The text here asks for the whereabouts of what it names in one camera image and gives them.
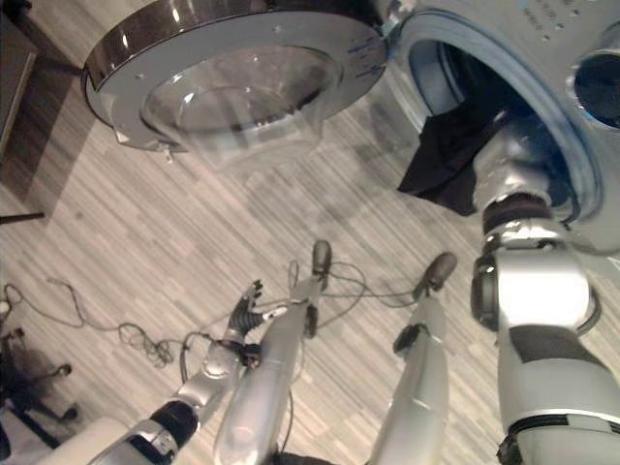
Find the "metal rim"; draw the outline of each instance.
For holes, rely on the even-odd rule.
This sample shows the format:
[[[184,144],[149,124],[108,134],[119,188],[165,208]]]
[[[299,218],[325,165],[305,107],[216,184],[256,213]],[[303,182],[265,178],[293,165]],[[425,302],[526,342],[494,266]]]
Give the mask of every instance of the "metal rim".
[[[600,196],[596,182],[599,177],[580,134],[544,84],[509,50],[486,36],[467,19],[439,11],[413,15],[403,26],[401,40],[401,53],[406,57],[402,59],[403,63],[408,63],[410,50],[416,44],[434,41],[460,48],[494,70],[523,97],[554,137],[569,167],[574,189],[581,202],[582,216],[586,217],[596,210]]]
[[[158,0],[127,16],[94,46],[84,68],[94,88],[136,55],[178,34],[233,17],[277,12],[317,12],[347,16],[371,27],[379,25],[366,2],[353,0]]]
[[[140,118],[145,97],[157,85],[218,54],[256,45],[305,47],[341,66],[330,116],[381,76],[387,52],[376,24],[370,7],[354,0],[159,0],[127,17],[95,46],[85,64],[84,93],[100,119],[115,128],[119,142],[158,150],[161,142],[174,143]]]

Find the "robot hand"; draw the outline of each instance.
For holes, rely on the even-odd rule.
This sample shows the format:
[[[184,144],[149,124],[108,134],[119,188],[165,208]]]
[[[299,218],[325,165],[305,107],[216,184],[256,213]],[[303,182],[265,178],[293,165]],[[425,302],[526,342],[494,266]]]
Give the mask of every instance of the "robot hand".
[[[255,281],[236,304],[221,341],[212,341],[201,369],[149,419],[100,453],[92,465],[167,465],[217,410],[222,397],[238,382],[242,365],[258,367],[260,346],[245,344],[247,333],[262,324],[253,313],[263,285]]]

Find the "black joint segment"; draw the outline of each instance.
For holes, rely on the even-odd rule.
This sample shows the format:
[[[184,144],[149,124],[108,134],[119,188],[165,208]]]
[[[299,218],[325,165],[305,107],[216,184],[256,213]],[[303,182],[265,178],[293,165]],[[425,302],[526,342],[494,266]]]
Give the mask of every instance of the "black joint segment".
[[[511,342],[523,363],[563,358],[580,360],[608,368],[579,341],[577,334],[566,327],[549,325],[515,326],[510,331]]]
[[[401,352],[411,348],[418,340],[421,332],[428,334],[428,328],[422,323],[405,326],[392,344],[391,348],[393,352],[395,354],[400,354]]]
[[[181,449],[198,428],[198,419],[192,407],[184,402],[172,401],[159,409],[151,419],[161,424]]]
[[[438,255],[424,271],[421,282],[425,287],[435,292],[440,291],[456,268],[457,262],[458,260],[452,252],[444,252]]]
[[[261,365],[262,351],[260,344],[240,344],[235,341],[220,341],[220,344],[235,352],[243,366],[258,368]]]
[[[153,465],[171,465],[172,464],[172,453],[169,452],[166,455],[162,455],[155,446],[149,443],[146,439],[141,436],[132,436],[127,441],[131,444],[134,449],[136,449],[140,454],[148,460],[149,463]]]
[[[509,434],[497,450],[497,460],[501,465],[522,465],[523,457],[516,438]]]
[[[484,210],[482,228],[484,234],[488,234],[498,226],[524,218],[551,219],[551,209],[540,197],[512,194],[502,201],[492,203]]]
[[[497,265],[493,254],[483,255],[474,263],[470,298],[472,315],[476,321],[491,331],[497,331],[500,302]]]
[[[317,335],[317,328],[319,327],[319,309],[314,305],[308,305],[306,310],[306,325],[304,329],[304,335],[307,339],[312,339]]]
[[[330,269],[331,245],[326,240],[317,240],[312,248],[312,275],[321,277],[321,291],[327,289],[327,276]]]

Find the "wooden floor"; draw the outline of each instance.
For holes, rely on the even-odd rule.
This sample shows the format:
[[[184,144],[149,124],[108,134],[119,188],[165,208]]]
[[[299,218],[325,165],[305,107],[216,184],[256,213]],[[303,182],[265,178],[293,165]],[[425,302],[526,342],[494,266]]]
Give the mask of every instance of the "wooden floor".
[[[39,0],[30,17],[81,66],[106,31],[144,3]],[[40,208],[47,219],[2,227],[3,284],[16,284],[41,309],[70,319],[70,296],[46,282],[59,278],[77,289],[89,318],[100,325],[131,321],[153,338],[177,339],[201,326],[219,335],[222,317],[256,278],[265,283],[265,298],[283,296],[289,261],[300,259],[307,272],[318,237],[332,243],[335,260],[356,264],[385,292],[411,288],[437,254],[451,250],[459,266],[441,294],[450,380],[442,463],[496,463],[503,433],[494,337],[469,310],[479,218],[463,219],[395,192],[415,148],[378,123],[371,100],[331,118],[322,145],[305,160],[250,176],[216,176],[193,155],[169,165],[161,155],[118,145],[90,115],[77,78],[67,89],[49,103],[41,88],[31,89],[21,129],[5,154],[3,180],[10,187],[1,187],[0,211]],[[57,116],[48,114],[52,104]],[[40,134],[45,124],[53,128],[48,140]],[[40,148],[38,156],[31,147]],[[601,277],[595,281],[604,317],[585,340],[620,377],[620,292]],[[333,290],[356,289],[334,283]],[[326,298],[321,318],[349,302]],[[402,369],[390,347],[408,312],[364,299],[306,344],[294,385],[290,450],[339,464],[367,460]],[[84,423],[113,416],[132,424],[179,384],[176,363],[157,369],[114,333],[63,327],[24,307],[12,318],[31,347],[54,363],[73,365],[74,373],[55,389],[76,400]],[[194,366],[202,349],[196,344]],[[177,463],[212,463],[220,418],[221,412]]]

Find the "chair wheel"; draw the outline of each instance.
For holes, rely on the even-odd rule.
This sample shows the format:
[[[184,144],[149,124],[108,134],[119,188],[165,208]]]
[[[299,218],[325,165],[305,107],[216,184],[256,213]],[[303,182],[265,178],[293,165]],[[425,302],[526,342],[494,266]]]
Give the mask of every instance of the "chair wheel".
[[[69,409],[67,409],[67,411],[63,414],[62,416],[62,420],[63,421],[73,421],[74,419],[77,419],[79,415],[79,410],[78,407],[70,407]]]
[[[72,371],[73,368],[71,367],[71,365],[69,363],[65,363],[64,365],[60,365],[58,367],[58,369],[56,370],[56,374],[61,378],[66,378],[67,376],[71,375]]]

